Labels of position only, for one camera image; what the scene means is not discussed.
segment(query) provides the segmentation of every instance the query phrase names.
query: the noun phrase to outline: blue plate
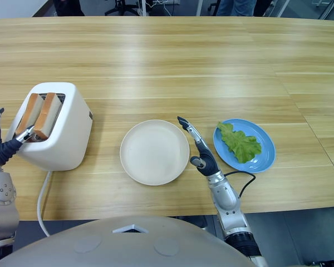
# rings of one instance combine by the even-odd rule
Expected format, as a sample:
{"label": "blue plate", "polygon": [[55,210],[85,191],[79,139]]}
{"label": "blue plate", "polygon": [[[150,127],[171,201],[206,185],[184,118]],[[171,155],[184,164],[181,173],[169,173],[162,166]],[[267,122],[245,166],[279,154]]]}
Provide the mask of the blue plate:
{"label": "blue plate", "polygon": [[261,127],[239,118],[232,118],[223,121],[223,123],[231,123],[234,126],[233,131],[243,131],[246,136],[255,136],[261,144],[261,154],[255,155],[252,160],[246,163],[239,163],[234,152],[229,152],[229,147],[222,140],[221,131],[216,128],[213,137],[214,147],[222,160],[234,169],[252,173],[266,171],[272,166],[276,159],[276,149],[270,136]]}

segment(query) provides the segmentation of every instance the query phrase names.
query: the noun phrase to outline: cable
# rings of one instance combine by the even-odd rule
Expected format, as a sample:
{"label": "cable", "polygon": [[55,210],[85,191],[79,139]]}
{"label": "cable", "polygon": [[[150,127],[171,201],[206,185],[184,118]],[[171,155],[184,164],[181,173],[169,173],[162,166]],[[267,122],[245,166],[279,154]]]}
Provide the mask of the cable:
{"label": "cable", "polygon": [[238,174],[238,173],[243,173],[243,174],[248,174],[248,175],[251,175],[252,176],[252,179],[250,181],[248,181],[244,187],[241,189],[241,192],[239,194],[239,198],[241,198],[242,194],[244,193],[244,190],[246,189],[246,187],[251,184],[255,179],[256,179],[256,176],[254,174],[252,174],[251,172],[248,172],[248,171],[232,171],[232,172],[229,172],[227,174],[224,174],[225,177],[227,177],[228,175],[231,175],[231,174]]}
{"label": "cable", "polygon": [[167,11],[168,15],[171,17],[172,15],[171,15],[171,13],[169,13],[168,9],[166,8],[165,3],[163,3],[163,8]]}
{"label": "cable", "polygon": [[148,4],[148,2],[146,2],[146,4],[147,4],[150,8],[153,8],[155,5],[157,5],[157,4],[164,4],[166,1],[167,1],[167,0],[165,0],[165,1],[159,1],[159,0],[156,0],[155,3],[154,3],[152,6],[150,6],[150,4]]}
{"label": "cable", "polygon": [[173,0],[173,9],[172,9],[172,16],[174,14],[174,0]]}
{"label": "cable", "polygon": [[43,221],[42,221],[42,216],[41,216],[41,202],[42,202],[43,194],[45,193],[48,181],[50,180],[51,176],[52,176],[52,171],[49,171],[47,173],[47,175],[46,175],[45,181],[43,182],[43,185],[42,185],[42,188],[41,188],[40,194],[38,195],[38,200],[37,200],[37,218],[38,218],[38,223],[40,224],[40,227],[41,227],[42,231],[44,232],[44,234],[46,236],[50,236],[50,234],[48,233],[48,231],[47,231],[47,229],[46,229],[46,227],[45,227],[45,225],[43,224]]}

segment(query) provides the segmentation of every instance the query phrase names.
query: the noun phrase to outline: plate rim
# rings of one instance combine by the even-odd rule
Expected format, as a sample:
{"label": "plate rim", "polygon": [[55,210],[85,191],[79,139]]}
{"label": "plate rim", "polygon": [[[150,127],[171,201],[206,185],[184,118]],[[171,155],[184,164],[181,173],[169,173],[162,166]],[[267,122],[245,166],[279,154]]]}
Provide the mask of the plate rim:
{"label": "plate rim", "polygon": [[[178,129],[179,132],[184,136],[184,140],[185,140],[186,144],[188,144],[188,146],[187,146],[187,148],[188,148],[188,153],[187,153],[188,157],[186,157],[186,162],[185,162],[185,164],[183,165],[183,168],[182,168],[181,172],[180,172],[175,178],[173,178],[173,179],[171,179],[171,180],[169,180],[169,181],[167,181],[167,182],[163,182],[163,183],[160,183],[160,184],[153,184],[153,185],[152,185],[152,184],[147,184],[147,183],[145,183],[145,182],[141,182],[141,181],[135,179],[135,178],[134,178],[134,177],[133,177],[127,170],[126,170],[124,164],[122,163],[122,157],[121,157],[121,148],[122,148],[122,144],[124,143],[126,137],[129,135],[129,133],[130,133],[134,128],[140,126],[141,124],[148,123],[148,122],[151,122],[151,121],[162,121],[163,123],[167,123],[167,124],[170,124],[170,125],[174,126],[174,127],[175,127],[176,129]],[[189,147],[189,142],[188,142],[187,137],[185,136],[185,134],[182,132],[182,130],[181,130],[180,128],[178,128],[176,125],[174,125],[173,123],[171,123],[171,122],[169,122],[169,121],[153,119],[153,120],[141,121],[141,122],[139,122],[138,124],[134,125],[131,129],[129,129],[129,131],[125,134],[124,138],[122,139],[122,141],[121,141],[121,143],[120,143],[120,152],[119,152],[119,154],[120,154],[120,163],[121,163],[121,165],[122,165],[122,168],[123,168],[124,171],[127,173],[127,175],[130,176],[131,179],[133,179],[133,180],[135,180],[136,182],[139,182],[140,184],[143,184],[143,185],[159,186],[159,185],[165,185],[165,184],[168,184],[168,183],[174,181],[175,179],[177,179],[177,178],[183,173],[183,171],[185,170],[185,168],[186,168],[186,166],[187,166],[187,164],[188,164],[188,162],[189,162],[189,157],[190,157],[190,147]]]}
{"label": "plate rim", "polygon": [[[260,128],[260,129],[267,135],[267,137],[268,137],[268,138],[270,139],[270,141],[271,141],[271,144],[272,144],[272,147],[273,147],[273,151],[274,151],[274,157],[273,157],[273,160],[272,160],[271,164],[270,164],[267,168],[265,168],[265,169],[263,169],[263,170],[261,170],[261,171],[253,171],[252,173],[253,173],[253,174],[257,174],[257,173],[260,173],[260,172],[267,171],[269,168],[271,168],[272,165],[274,164],[274,162],[276,161],[276,146],[274,145],[274,142],[273,142],[272,138],[270,137],[270,135],[269,135],[269,134],[268,134],[262,127],[260,127],[260,126],[257,125],[256,123],[254,123],[254,122],[252,122],[252,121],[244,120],[243,118],[229,118],[229,119],[227,119],[227,120],[222,121],[222,123],[227,123],[227,121],[231,121],[231,120],[239,120],[239,121],[249,122],[249,123],[255,125],[256,127]],[[213,145],[214,145],[214,148],[215,148],[215,150],[216,150],[218,156],[219,156],[219,157],[220,157],[226,164],[228,164],[230,167],[232,167],[232,168],[234,168],[234,169],[236,169],[236,170],[239,170],[239,171],[249,171],[249,169],[242,169],[242,170],[241,170],[241,169],[239,169],[239,168],[236,168],[233,164],[231,165],[231,164],[227,163],[227,162],[222,158],[222,156],[220,155],[219,151],[217,150],[217,148],[216,148],[216,146],[215,146],[215,139],[216,139],[217,129],[218,129],[218,127],[216,126],[216,127],[215,127],[215,130],[214,130],[214,133],[213,133]]]}

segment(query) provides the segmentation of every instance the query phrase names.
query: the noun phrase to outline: white toaster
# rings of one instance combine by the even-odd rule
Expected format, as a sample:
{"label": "white toaster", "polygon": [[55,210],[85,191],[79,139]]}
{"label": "white toaster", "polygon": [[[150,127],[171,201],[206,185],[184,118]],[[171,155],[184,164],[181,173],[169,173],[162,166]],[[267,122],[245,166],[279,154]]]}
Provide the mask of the white toaster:
{"label": "white toaster", "polygon": [[51,134],[41,142],[26,142],[18,155],[47,171],[72,170],[84,158],[93,122],[91,110],[72,83],[45,82],[36,85],[19,108],[6,141],[14,137],[30,95],[38,93],[44,97],[49,92],[56,93],[62,102]]}

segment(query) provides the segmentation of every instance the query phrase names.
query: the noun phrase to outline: white plate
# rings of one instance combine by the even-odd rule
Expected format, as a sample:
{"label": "white plate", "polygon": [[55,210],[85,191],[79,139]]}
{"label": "white plate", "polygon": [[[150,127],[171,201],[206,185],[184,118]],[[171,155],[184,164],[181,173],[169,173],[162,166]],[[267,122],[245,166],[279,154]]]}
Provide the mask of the white plate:
{"label": "white plate", "polygon": [[131,178],[145,185],[163,185],[176,179],[189,160],[189,144],[170,122],[144,121],[127,132],[120,160]]}

